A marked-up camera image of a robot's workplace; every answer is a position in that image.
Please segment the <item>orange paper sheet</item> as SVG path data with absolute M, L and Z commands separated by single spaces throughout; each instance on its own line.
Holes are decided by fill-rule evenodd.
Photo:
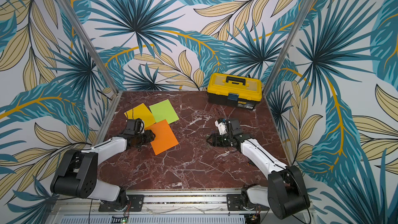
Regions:
M 155 123 L 146 130 L 151 130 L 155 134 L 151 146 L 156 156 L 179 144 L 167 120 Z

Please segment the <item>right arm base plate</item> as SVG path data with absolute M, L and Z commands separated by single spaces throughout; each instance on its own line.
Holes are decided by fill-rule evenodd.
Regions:
M 269 209 L 267 206 L 250 202 L 244 194 L 227 194 L 227 207 L 228 211 L 259 211 Z

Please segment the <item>green paper sheet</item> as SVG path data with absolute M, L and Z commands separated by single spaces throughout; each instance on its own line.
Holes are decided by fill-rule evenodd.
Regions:
M 149 108 L 156 122 L 166 120 L 168 124 L 171 124 L 179 120 L 179 117 L 169 100 L 164 100 L 153 104 L 149 106 Z

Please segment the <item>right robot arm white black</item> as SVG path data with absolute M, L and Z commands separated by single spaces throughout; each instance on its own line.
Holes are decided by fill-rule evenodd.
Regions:
M 311 202 L 301 171 L 288 166 L 266 151 L 257 139 L 244 133 L 239 120 L 218 119 L 218 129 L 206 142 L 213 147 L 236 148 L 266 177 L 268 186 L 244 186 L 240 195 L 227 196 L 230 211 L 257 211 L 262 207 L 272 210 L 279 219 L 309 209 Z

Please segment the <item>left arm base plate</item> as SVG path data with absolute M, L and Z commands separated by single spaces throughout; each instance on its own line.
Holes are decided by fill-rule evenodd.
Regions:
M 144 195 L 126 195 L 116 201 L 102 201 L 99 212 L 140 212 L 144 203 Z

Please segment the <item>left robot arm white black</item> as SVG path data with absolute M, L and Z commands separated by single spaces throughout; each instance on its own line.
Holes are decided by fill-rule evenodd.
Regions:
M 141 119 L 130 119 L 118 136 L 111 137 L 88 149 L 67 151 L 51 182 L 51 192 L 74 198 L 126 205 L 125 190 L 120 186 L 99 180 L 97 168 L 107 159 L 131 148 L 140 149 L 155 138 L 153 131 L 145 130 Z

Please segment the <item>yellow paper sheet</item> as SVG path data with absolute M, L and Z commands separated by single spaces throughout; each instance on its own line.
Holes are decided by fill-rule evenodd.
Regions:
M 139 106 L 124 112 L 127 119 L 141 119 L 144 122 L 145 128 L 156 123 L 152 112 L 148 107 L 142 103 Z

